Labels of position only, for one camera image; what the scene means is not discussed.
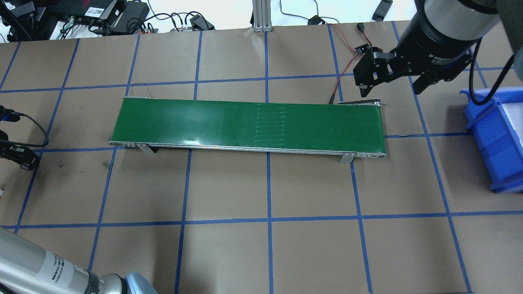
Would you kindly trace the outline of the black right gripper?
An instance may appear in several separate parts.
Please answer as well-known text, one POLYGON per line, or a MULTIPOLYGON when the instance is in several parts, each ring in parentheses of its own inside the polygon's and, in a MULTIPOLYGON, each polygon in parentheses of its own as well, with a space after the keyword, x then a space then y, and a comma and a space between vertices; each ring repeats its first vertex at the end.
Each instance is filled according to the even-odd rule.
POLYGON ((413 93, 420 95, 430 85, 441 80, 454 80, 472 62, 473 56, 470 53, 445 58, 424 49, 401 50, 398 46, 390 52, 383 52, 378 47, 371 47, 354 67, 353 76, 357 86, 370 87, 404 76, 417 75, 418 78, 412 83, 413 93))

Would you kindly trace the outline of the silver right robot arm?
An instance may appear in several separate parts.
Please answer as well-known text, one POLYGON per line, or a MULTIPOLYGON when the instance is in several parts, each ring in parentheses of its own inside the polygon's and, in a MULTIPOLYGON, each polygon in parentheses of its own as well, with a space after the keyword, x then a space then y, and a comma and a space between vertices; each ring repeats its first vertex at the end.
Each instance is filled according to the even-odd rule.
POLYGON ((372 47, 355 65, 361 97, 404 76, 417 76, 416 94, 441 80, 454 80, 473 63, 469 49, 499 22, 514 54, 512 66, 522 78, 521 0, 417 0, 415 5, 417 11, 397 46, 390 52, 372 47))

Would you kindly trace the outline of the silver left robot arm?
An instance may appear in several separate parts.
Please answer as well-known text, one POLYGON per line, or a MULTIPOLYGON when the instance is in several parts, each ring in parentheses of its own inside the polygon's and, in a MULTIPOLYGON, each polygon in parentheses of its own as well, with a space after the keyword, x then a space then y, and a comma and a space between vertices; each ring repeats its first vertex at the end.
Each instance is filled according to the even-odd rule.
POLYGON ((99 276, 2 228, 2 294, 155 294, 138 272, 99 276))

